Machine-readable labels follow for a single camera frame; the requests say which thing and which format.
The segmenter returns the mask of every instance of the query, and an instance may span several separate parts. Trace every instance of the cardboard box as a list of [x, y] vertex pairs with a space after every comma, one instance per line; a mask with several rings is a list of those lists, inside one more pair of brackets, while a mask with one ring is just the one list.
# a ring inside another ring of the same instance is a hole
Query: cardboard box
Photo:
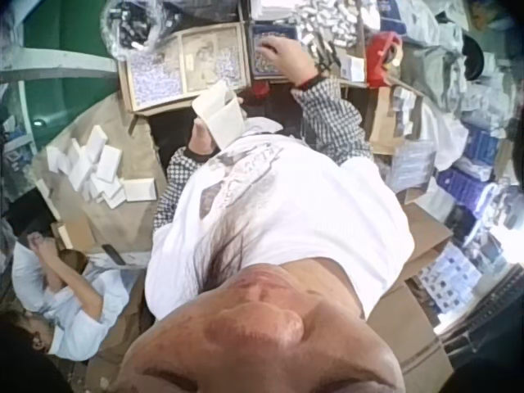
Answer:
[[437, 393], [453, 373], [439, 338], [405, 284], [380, 300], [368, 324], [399, 360], [407, 393]]
[[410, 203], [403, 209], [408, 217], [409, 230], [415, 242], [415, 249], [388, 293], [404, 285], [405, 280], [415, 276], [434, 262], [453, 235], [450, 229], [431, 217], [416, 203]]
[[88, 218], [81, 215], [75, 220], [64, 221], [52, 227], [53, 235], [60, 238], [59, 249], [77, 250], [82, 252], [91, 251], [95, 245], [93, 233], [89, 227]]

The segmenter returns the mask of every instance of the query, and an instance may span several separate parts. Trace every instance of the plaid sleeve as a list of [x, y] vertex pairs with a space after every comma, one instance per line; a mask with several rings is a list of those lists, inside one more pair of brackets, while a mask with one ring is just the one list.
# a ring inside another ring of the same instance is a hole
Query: plaid sleeve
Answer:
[[191, 175], [203, 165], [203, 163], [198, 163], [186, 157], [184, 155], [186, 149], [186, 147], [179, 148], [174, 153], [167, 167], [167, 188], [156, 207], [155, 219], [153, 220], [153, 232], [156, 232], [157, 229], [173, 221], [178, 199], [180, 199], [187, 181]]
[[314, 150], [338, 165], [352, 157], [373, 159], [360, 128], [362, 117], [351, 103], [342, 100], [341, 87], [335, 79], [325, 79], [305, 92], [291, 92], [304, 112], [303, 135]]

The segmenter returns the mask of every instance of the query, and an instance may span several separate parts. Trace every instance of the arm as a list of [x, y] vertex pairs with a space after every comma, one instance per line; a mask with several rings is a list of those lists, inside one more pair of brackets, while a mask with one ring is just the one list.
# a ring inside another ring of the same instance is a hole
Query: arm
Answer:
[[38, 256], [19, 242], [13, 251], [11, 278], [16, 297], [24, 308], [39, 312], [44, 307], [44, 272]]
[[313, 59], [298, 41], [267, 37], [260, 42], [257, 51], [296, 87], [292, 94], [304, 112], [303, 127], [312, 136], [306, 142], [338, 165], [351, 157], [373, 158], [359, 127], [362, 118], [354, 106], [341, 99], [339, 83], [318, 75]]
[[312, 134], [311, 147], [342, 165], [352, 157], [373, 159], [369, 143], [360, 128], [362, 117], [349, 102], [342, 100], [335, 79], [324, 79], [306, 91], [292, 90], [302, 107], [302, 127]]
[[41, 237], [34, 239], [30, 245], [45, 269], [65, 282], [79, 300], [84, 312], [89, 317], [98, 320], [102, 315], [102, 296], [83, 276], [76, 273], [58, 257], [54, 239]]
[[153, 232], [173, 221], [178, 200], [191, 175], [206, 163], [213, 151], [215, 142], [207, 127], [200, 119], [195, 120], [191, 141], [187, 147], [180, 147], [171, 158], [167, 168], [167, 188], [158, 202]]
[[88, 280], [66, 265], [58, 255], [46, 256], [44, 262], [71, 288], [84, 312], [91, 318], [98, 320], [102, 315], [103, 299]]

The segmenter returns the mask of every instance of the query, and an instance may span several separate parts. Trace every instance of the table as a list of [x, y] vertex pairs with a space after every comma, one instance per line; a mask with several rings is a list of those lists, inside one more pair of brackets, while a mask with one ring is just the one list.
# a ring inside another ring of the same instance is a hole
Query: table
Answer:
[[[89, 138], [95, 124], [101, 125], [108, 144], [122, 150], [118, 175], [125, 179], [155, 178], [158, 197], [166, 187], [165, 175], [157, 159], [150, 129], [144, 120], [129, 114], [118, 93], [92, 106], [66, 127], [50, 144], [64, 151], [71, 138], [80, 146]], [[152, 224], [157, 201], [125, 202], [112, 210], [103, 201], [86, 202], [75, 192], [68, 178], [54, 174], [47, 167], [47, 153], [41, 151], [32, 164], [36, 179], [42, 179], [50, 191], [48, 200], [56, 208], [62, 221], [73, 221], [81, 215], [88, 218], [96, 246], [91, 252], [100, 252], [102, 244], [111, 244], [118, 252], [150, 251]]]

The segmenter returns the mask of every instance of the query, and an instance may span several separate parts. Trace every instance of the white cloth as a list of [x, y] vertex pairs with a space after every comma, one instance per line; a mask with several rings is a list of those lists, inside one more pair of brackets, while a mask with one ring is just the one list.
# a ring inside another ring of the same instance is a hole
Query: white cloth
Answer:
[[84, 361], [93, 357], [109, 329], [129, 302], [129, 293], [140, 270], [101, 269], [88, 264], [83, 276], [103, 296], [102, 316], [94, 320], [69, 287], [53, 294], [44, 288], [44, 273], [38, 257], [16, 243], [12, 281], [16, 296], [29, 311], [43, 314], [54, 322], [55, 332], [50, 355]]
[[413, 251], [404, 212], [370, 159], [339, 167], [292, 138], [244, 137], [193, 174], [173, 222], [155, 232], [146, 299], [158, 319], [197, 295], [197, 244], [230, 207], [254, 239], [242, 267], [335, 260], [366, 317]]

